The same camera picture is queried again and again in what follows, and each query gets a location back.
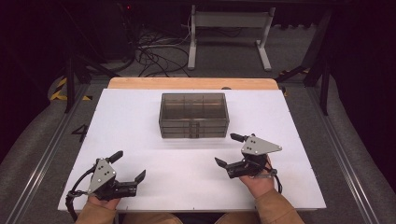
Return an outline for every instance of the metal frame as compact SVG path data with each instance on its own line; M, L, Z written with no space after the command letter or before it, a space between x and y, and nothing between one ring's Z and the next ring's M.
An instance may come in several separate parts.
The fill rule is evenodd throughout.
M265 42L271 28L271 23L275 15L275 8L271 7L269 12L202 12L196 11L195 5L191 7L191 43L189 53L189 63L187 68L195 68L196 58L196 27L248 27L263 28L262 38L256 41L257 50L262 59L264 70L272 70L265 51Z
M361 181L359 177L356 175L352 164L347 157L346 151L344 150L343 145L337 135L336 130L332 126L332 122L330 121L328 116L323 115L321 112L321 103L318 102L318 95L315 92L315 89L312 87L306 88L309 98L313 103L315 110L320 118L320 121L323 127L326 130L327 135L330 138L330 143L332 145L332 152L334 153L334 157L338 161L338 165L340 166L344 177L346 179L346 183L349 186L349 189L355 199L356 204L358 205L361 216L364 219L365 223L380 223L378 217L375 214L374 208L372 207L369 199L367 198L366 193L364 192L363 186L361 185Z
M64 136L64 132L70 123L71 118L73 118L73 115L81 102L79 99L82 99L85 92L87 91L89 85L88 84L83 84L78 88L78 92L76 95L76 101L75 104L72 104L70 107L70 111L68 113L64 113L64 116L59 123L55 133L53 134L52 138L50 139L50 142L46 148L46 151L44 152L43 156L41 157L40 161L38 162L38 165L36 168L33 170L32 174L30 175L29 181L26 184L26 187L24 188L20 198L16 202L14 208L12 209L12 212L8 216L8 219L6 223L20 223L21 219L23 218L24 213L26 212L30 202L33 200L35 197L35 193L38 190L38 187L41 184L41 181L43 180L46 172L48 171L50 167L50 163L52 162L52 159L54 158L56 152L58 151L59 145L61 143L61 140Z

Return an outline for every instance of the clear storage container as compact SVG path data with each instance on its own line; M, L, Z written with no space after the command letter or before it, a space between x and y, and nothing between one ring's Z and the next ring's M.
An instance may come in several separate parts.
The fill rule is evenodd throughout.
M224 93L163 93L163 138L225 137L229 122Z

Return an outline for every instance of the sleeve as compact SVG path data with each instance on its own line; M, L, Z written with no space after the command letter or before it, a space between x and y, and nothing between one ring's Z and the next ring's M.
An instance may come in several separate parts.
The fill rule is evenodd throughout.
M86 203L78 215L76 224L112 224L116 210L110 210L93 203Z
M289 201L275 189L257 198L256 208L262 224L304 223Z

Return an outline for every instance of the white board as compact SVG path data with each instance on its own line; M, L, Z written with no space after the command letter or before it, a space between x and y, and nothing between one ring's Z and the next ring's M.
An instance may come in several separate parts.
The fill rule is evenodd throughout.
M167 92L224 92L230 117L227 137L162 139L159 115L162 94ZM230 133L255 133L282 146L269 156L283 195L297 209L326 207L281 91L105 89L58 209L66 210L67 191L97 158L123 150L123 157L112 164L116 179L127 182L143 170L147 174L136 197L121 200L121 212L253 210L254 199L245 185L238 178L230 179L214 159L242 160L243 143L232 140ZM87 176L78 189L87 190L89 182ZM81 210L86 200L86 196L76 198L75 209Z

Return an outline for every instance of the human hand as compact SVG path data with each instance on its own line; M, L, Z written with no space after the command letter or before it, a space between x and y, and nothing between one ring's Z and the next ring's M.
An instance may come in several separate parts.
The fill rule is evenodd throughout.
M102 207L110 209L110 210L116 210L116 207L119 204L120 200L121 200L121 198L112 199L110 201L100 201L95 196L88 197L88 202L102 206Z
M269 157L267 157L267 159L268 163L266 164L266 167L270 169L271 161ZM262 170L262 175L268 175L268 172L266 170ZM247 186L248 190L255 199L275 188L275 182L273 177L254 178L253 176L244 175L240 176L239 179Z

